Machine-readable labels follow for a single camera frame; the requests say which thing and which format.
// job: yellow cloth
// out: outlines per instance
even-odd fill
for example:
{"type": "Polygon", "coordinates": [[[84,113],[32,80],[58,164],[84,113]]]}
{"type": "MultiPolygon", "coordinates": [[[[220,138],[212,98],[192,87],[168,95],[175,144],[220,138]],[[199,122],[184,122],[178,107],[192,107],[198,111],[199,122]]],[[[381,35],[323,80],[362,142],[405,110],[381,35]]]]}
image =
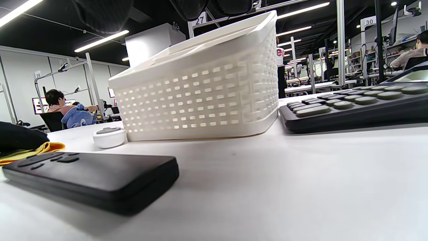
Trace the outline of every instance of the yellow cloth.
{"type": "Polygon", "coordinates": [[[64,149],[65,149],[65,145],[63,143],[45,142],[43,145],[41,145],[35,151],[32,151],[32,150],[19,151],[19,152],[15,152],[13,154],[10,154],[9,156],[0,158],[0,166],[7,165],[9,163],[27,158],[27,157],[32,156],[32,155],[42,154],[45,152],[60,151],[60,150],[64,150],[64,149]]]}

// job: person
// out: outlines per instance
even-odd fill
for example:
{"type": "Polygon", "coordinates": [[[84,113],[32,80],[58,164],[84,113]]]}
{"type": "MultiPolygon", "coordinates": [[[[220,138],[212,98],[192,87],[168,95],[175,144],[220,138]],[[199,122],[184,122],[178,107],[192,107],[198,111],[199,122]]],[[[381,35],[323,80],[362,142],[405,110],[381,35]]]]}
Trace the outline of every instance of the person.
{"type": "Polygon", "coordinates": [[[428,56],[428,30],[423,31],[417,37],[416,49],[402,53],[398,58],[391,62],[392,68],[405,67],[407,61],[413,57],[428,56]]]}

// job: white plastic basket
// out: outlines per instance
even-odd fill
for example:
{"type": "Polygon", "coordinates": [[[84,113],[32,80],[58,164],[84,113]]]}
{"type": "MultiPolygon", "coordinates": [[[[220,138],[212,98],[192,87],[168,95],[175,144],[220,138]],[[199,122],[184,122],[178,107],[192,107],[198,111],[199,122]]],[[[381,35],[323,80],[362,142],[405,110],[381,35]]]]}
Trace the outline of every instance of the white plastic basket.
{"type": "Polygon", "coordinates": [[[277,117],[276,11],[171,46],[109,79],[128,140],[250,136],[277,117]]]}

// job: fluorescent light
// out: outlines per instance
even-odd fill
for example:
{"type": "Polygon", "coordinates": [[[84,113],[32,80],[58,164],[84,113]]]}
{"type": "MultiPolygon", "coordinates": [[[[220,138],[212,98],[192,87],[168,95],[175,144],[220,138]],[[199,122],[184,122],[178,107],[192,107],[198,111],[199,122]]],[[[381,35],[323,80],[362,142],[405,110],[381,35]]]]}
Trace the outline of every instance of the fluorescent light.
{"type": "Polygon", "coordinates": [[[107,42],[107,41],[109,41],[109,40],[115,39],[115,38],[117,38],[117,37],[119,37],[119,36],[125,35],[125,34],[127,34],[127,33],[129,33],[129,31],[128,31],[128,30],[122,31],[122,32],[120,32],[120,33],[113,34],[113,35],[111,35],[111,36],[108,36],[108,37],[103,38],[103,39],[101,39],[101,40],[98,40],[98,41],[96,41],[96,42],[93,42],[93,43],[90,43],[90,44],[88,44],[88,45],[86,45],[86,46],[83,46],[83,47],[81,47],[81,48],[78,48],[78,49],[76,49],[76,50],[75,50],[75,52],[80,52],[80,51],[83,51],[83,50],[85,50],[85,49],[92,48],[92,47],[94,47],[94,46],[97,46],[97,45],[102,44],[102,43],[104,43],[104,42],[107,42]]]}
{"type": "Polygon", "coordinates": [[[312,26],[307,26],[307,27],[296,29],[296,30],[291,30],[291,31],[288,31],[288,32],[279,33],[276,36],[279,37],[279,36],[286,35],[286,34],[289,34],[289,33],[295,33],[295,32],[299,32],[299,31],[303,31],[303,30],[306,30],[306,29],[309,29],[309,28],[312,28],[312,26]]]}
{"type": "Polygon", "coordinates": [[[12,10],[12,12],[6,14],[6,16],[0,18],[0,27],[10,22],[12,19],[18,17],[21,13],[29,10],[30,8],[37,5],[39,2],[43,0],[29,0],[26,3],[22,4],[18,8],[12,10]]]}
{"type": "Polygon", "coordinates": [[[301,10],[297,10],[295,12],[286,13],[284,15],[278,16],[277,19],[286,18],[286,17],[292,16],[292,15],[295,15],[295,14],[299,14],[299,13],[302,13],[302,12],[307,12],[307,11],[314,10],[314,9],[317,9],[317,8],[322,8],[322,7],[328,6],[329,4],[330,4],[330,2],[323,3],[323,4],[320,4],[320,5],[316,5],[316,6],[312,6],[312,7],[305,8],[305,9],[301,9],[301,10]]]}
{"type": "MultiPolygon", "coordinates": [[[[295,40],[295,41],[293,41],[293,42],[300,42],[300,41],[302,41],[301,39],[298,39],[298,40],[295,40]]],[[[289,44],[291,44],[291,41],[290,42],[285,42],[285,43],[280,43],[280,44],[278,44],[278,47],[280,47],[280,46],[284,46],[284,45],[289,45],[289,44]]]]}

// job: blue plush toy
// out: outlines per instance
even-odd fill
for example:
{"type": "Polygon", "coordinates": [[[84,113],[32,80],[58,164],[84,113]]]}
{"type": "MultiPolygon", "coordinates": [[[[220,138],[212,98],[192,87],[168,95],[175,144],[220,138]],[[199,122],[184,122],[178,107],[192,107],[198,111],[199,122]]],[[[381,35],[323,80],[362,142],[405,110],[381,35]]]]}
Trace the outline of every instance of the blue plush toy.
{"type": "Polygon", "coordinates": [[[78,104],[77,107],[71,108],[62,118],[61,122],[67,125],[67,128],[83,127],[95,124],[97,113],[94,116],[89,111],[85,111],[85,106],[78,104]]]}

